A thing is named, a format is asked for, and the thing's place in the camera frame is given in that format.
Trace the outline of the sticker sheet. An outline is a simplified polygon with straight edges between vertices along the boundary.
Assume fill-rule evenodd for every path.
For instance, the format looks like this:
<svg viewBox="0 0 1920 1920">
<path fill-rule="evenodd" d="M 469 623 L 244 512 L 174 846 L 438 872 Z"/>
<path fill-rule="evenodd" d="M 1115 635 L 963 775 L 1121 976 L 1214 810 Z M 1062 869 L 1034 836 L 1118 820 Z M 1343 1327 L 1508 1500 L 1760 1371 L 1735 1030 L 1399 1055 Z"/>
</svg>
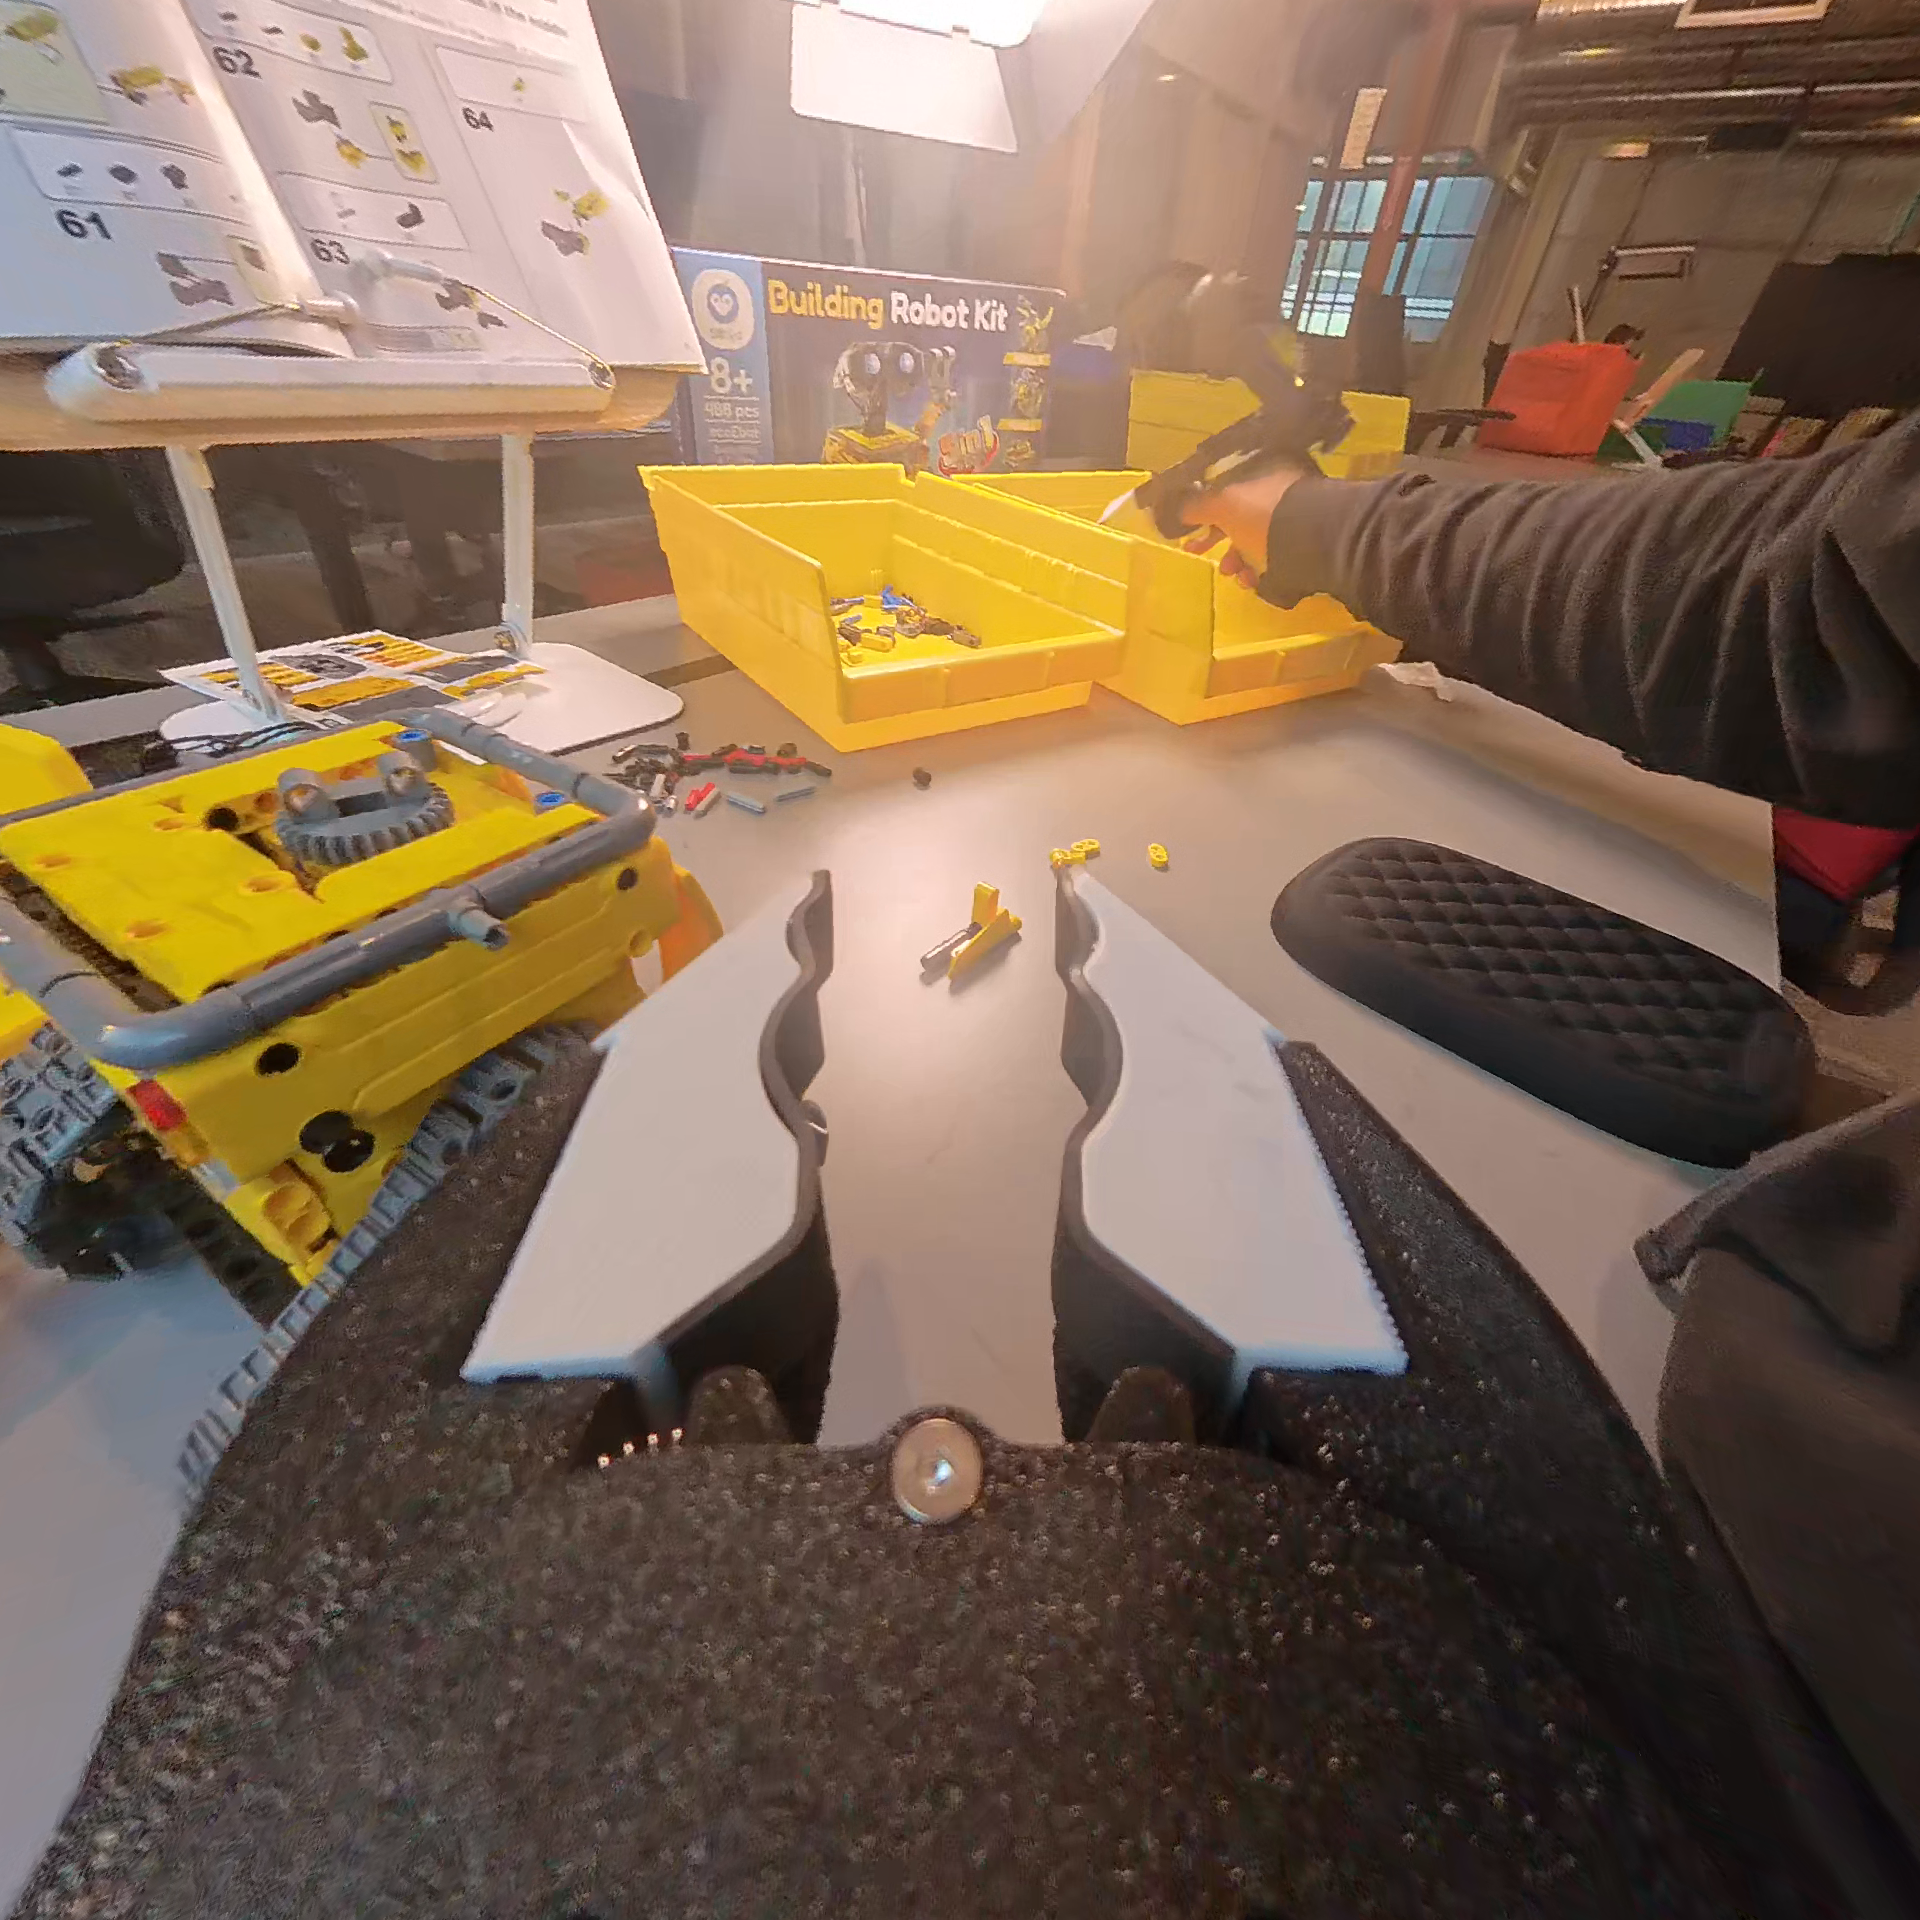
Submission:
<svg viewBox="0 0 1920 1920">
<path fill-rule="evenodd" d="M 372 716 L 381 706 L 461 706 L 545 674 L 535 657 L 509 649 L 461 652 L 389 631 L 299 641 L 255 659 L 255 675 L 270 694 L 265 713 Z"/>
</svg>

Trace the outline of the yellow tracked brick vehicle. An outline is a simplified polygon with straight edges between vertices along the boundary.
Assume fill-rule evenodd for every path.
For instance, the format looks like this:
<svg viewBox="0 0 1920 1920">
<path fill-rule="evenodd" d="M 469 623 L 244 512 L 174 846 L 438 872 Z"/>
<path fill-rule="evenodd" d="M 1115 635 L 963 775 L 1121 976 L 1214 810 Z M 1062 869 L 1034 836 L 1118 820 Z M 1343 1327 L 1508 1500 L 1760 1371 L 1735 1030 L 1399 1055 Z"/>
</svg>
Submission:
<svg viewBox="0 0 1920 1920">
<path fill-rule="evenodd" d="M 630 785 L 445 710 L 5 808 L 5 1243 L 319 1305 L 723 936 Z"/>
</svg>

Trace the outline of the pile of small brick parts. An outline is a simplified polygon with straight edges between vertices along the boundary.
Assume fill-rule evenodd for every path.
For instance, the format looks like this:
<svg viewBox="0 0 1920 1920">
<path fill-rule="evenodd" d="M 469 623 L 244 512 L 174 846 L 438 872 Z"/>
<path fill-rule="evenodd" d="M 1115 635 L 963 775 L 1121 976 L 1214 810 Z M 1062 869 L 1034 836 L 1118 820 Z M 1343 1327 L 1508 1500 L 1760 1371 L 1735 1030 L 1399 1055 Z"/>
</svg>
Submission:
<svg viewBox="0 0 1920 1920">
<path fill-rule="evenodd" d="M 665 815 L 704 817 L 718 804 L 760 815 L 769 810 L 757 795 L 763 788 L 772 789 L 778 804 L 803 800 L 833 780 L 834 768 L 791 740 L 772 748 L 730 740 L 700 749 L 678 731 L 618 745 L 611 778 Z"/>
</svg>

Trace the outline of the instruction booklet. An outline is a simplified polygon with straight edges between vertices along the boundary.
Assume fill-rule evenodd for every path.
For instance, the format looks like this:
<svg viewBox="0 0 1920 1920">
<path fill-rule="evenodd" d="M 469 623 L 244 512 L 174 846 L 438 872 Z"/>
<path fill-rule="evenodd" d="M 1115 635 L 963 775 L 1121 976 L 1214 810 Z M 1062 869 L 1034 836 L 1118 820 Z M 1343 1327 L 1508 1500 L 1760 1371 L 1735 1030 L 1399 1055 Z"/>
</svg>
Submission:
<svg viewBox="0 0 1920 1920">
<path fill-rule="evenodd" d="M 9 2 L 3 337 L 684 374 L 588 4 Z"/>
</svg>

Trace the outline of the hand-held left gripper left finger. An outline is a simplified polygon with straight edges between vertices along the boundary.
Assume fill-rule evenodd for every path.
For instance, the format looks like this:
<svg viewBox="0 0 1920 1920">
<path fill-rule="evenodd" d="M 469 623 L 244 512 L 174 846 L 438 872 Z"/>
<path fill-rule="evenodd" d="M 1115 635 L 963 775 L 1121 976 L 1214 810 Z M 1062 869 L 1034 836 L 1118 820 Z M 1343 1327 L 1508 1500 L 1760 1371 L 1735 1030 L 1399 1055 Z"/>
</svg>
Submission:
<svg viewBox="0 0 1920 1920">
<path fill-rule="evenodd" d="M 824 1238 L 820 987 L 834 885 L 810 874 L 592 1043 L 588 1096 L 467 1380 L 617 1380 L 682 1412 L 709 1374 L 803 1370 L 836 1336 Z"/>
</svg>

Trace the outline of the person's right forearm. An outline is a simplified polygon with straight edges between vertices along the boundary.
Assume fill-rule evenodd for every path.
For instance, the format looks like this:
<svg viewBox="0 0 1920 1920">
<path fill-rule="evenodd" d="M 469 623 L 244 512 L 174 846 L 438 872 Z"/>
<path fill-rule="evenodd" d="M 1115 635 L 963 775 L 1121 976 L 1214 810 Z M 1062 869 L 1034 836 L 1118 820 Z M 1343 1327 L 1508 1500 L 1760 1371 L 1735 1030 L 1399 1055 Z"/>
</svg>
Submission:
<svg viewBox="0 0 1920 1920">
<path fill-rule="evenodd" d="M 1651 771 L 1918 824 L 1918 424 L 1641 479 L 1303 477 L 1261 594 L 1326 596 L 1444 675 Z"/>
</svg>

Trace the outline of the person's right hand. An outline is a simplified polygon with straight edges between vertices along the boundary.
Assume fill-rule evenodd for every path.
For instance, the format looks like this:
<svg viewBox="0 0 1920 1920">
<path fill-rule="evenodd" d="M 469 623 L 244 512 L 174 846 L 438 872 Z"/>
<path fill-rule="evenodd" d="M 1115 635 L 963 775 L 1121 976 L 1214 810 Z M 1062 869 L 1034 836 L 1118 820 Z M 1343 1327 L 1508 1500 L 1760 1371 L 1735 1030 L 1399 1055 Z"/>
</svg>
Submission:
<svg viewBox="0 0 1920 1920">
<path fill-rule="evenodd" d="M 1312 464 L 1252 461 L 1188 491 L 1180 501 L 1188 552 L 1225 547 L 1221 571 L 1245 588 L 1258 588 L 1269 571 L 1275 513 L 1285 496 L 1309 477 L 1321 477 Z"/>
</svg>

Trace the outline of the black monitor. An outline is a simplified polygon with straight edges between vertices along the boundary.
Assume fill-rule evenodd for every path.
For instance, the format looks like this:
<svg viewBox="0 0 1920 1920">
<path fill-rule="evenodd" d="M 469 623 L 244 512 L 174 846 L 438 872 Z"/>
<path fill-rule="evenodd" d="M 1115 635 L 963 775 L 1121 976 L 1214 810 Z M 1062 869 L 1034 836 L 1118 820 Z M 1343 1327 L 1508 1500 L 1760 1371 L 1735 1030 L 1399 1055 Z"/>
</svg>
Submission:
<svg viewBox="0 0 1920 1920">
<path fill-rule="evenodd" d="M 1847 252 L 1783 261 L 1721 375 L 1778 400 L 1788 418 L 1838 419 L 1918 405 L 1918 253 Z"/>
</svg>

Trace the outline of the grey desk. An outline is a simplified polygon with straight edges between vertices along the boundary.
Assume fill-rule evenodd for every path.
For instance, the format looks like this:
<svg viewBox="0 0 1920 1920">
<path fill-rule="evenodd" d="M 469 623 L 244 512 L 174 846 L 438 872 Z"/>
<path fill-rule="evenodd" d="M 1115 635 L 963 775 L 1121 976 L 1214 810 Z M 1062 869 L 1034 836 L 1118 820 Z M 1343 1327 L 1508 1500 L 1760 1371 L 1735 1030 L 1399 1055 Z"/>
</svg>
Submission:
<svg viewBox="0 0 1920 1920">
<path fill-rule="evenodd" d="M 833 1344 L 682 1439 L 459 1380 L 566 1043 L 244 1414 L 15 1915 L 1857 1915 L 1705 1527 L 1322 1048 L 1404 1374 L 1061 1404 L 1049 993 L 1038 1103 L 897 1027 L 836 1076 Z"/>
</svg>

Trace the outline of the stack of yellow bins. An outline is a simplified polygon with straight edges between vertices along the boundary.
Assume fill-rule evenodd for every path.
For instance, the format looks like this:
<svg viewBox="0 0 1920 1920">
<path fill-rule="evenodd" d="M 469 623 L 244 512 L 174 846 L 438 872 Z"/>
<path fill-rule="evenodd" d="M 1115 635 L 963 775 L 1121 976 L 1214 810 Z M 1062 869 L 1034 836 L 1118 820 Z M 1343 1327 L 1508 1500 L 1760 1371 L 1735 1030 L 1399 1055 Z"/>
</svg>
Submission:
<svg viewBox="0 0 1920 1920">
<path fill-rule="evenodd" d="M 1381 477 L 1399 466 L 1412 405 L 1407 396 L 1346 391 L 1346 436 L 1312 453 L 1330 477 Z M 1147 370 L 1131 374 L 1124 464 L 1159 472 L 1193 455 L 1200 441 L 1257 412 L 1258 396 L 1239 378 Z"/>
</svg>

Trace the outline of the dark printed box stack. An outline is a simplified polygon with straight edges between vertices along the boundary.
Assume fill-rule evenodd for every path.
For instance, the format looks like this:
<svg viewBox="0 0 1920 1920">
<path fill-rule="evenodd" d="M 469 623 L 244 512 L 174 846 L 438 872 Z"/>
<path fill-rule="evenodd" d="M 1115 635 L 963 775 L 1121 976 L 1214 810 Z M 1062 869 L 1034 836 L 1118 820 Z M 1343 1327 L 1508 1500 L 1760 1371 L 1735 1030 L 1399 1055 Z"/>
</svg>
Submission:
<svg viewBox="0 0 1920 1920">
<path fill-rule="evenodd" d="M 703 359 L 684 460 L 1032 468 L 1046 441 L 1049 285 L 675 247 Z"/>
</svg>

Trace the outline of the wooden booklet stand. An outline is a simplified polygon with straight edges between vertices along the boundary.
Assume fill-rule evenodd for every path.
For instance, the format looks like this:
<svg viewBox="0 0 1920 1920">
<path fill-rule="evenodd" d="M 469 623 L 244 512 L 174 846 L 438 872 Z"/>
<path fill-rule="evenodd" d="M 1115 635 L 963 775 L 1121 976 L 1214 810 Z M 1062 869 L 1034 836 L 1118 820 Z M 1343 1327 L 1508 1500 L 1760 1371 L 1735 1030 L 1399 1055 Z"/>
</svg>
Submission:
<svg viewBox="0 0 1920 1920">
<path fill-rule="evenodd" d="M 214 497 L 222 446 L 493 440 L 502 508 L 501 612 L 486 646 L 540 663 L 540 721 L 563 719 L 578 680 L 537 640 L 535 443 L 573 430 L 644 427 L 678 393 L 680 368 L 268 353 L 186 341 L 92 343 L 51 361 L 5 356 L 5 452 L 159 449 L 185 512 L 219 634 L 242 695 L 233 726 L 292 717 L 261 670 L 259 644 Z"/>
</svg>

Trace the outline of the yellow plastic bin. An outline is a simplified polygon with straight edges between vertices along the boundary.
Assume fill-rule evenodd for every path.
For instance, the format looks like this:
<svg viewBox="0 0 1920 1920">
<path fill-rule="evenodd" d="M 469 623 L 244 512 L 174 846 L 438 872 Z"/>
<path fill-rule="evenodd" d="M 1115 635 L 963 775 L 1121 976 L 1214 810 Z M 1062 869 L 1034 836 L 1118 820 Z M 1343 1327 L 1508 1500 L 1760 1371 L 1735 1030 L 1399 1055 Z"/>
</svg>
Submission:
<svg viewBox="0 0 1920 1920">
<path fill-rule="evenodd" d="M 684 625 L 841 753 L 1089 701 L 1123 653 L 1098 581 L 1053 596 L 1057 560 L 985 523 L 970 482 L 897 464 L 639 469 Z M 891 586 L 983 635 L 843 659 L 828 602 Z"/>
<path fill-rule="evenodd" d="M 1106 691 L 1188 726 L 1352 690 L 1403 646 L 1337 597 L 1278 607 L 1229 574 L 1222 542 L 1165 537 L 1136 501 L 1134 472 L 973 476 L 995 499 L 989 531 L 1057 562 L 1049 592 L 1073 607 L 1098 581 L 1117 609 L 1096 612 L 1123 637 Z"/>
</svg>

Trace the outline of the yellow grey bricks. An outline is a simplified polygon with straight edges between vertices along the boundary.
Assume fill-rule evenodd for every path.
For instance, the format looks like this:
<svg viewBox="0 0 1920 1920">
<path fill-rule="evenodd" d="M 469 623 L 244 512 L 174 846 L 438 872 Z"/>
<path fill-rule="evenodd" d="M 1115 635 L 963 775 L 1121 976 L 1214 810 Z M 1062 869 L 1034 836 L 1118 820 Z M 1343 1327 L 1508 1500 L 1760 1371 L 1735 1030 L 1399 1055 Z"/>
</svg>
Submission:
<svg viewBox="0 0 1920 1920">
<path fill-rule="evenodd" d="M 947 644 L 970 653 L 987 644 L 973 628 L 930 612 L 893 586 L 830 597 L 828 619 L 836 649 L 848 663 L 891 656 L 911 644 Z"/>
</svg>

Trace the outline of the yellow brick piece grey axle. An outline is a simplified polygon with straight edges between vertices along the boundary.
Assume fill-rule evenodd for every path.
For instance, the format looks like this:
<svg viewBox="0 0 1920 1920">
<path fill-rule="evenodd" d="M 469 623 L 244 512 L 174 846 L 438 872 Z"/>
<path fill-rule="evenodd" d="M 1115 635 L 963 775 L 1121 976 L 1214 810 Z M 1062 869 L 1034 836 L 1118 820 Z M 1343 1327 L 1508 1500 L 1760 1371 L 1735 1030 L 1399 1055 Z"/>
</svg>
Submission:
<svg viewBox="0 0 1920 1920">
<path fill-rule="evenodd" d="M 1003 947 L 1021 938 L 1024 920 L 1003 903 L 1001 887 L 978 882 L 973 887 L 970 920 L 920 955 L 927 984 L 947 979 L 959 986 L 980 971 Z"/>
</svg>

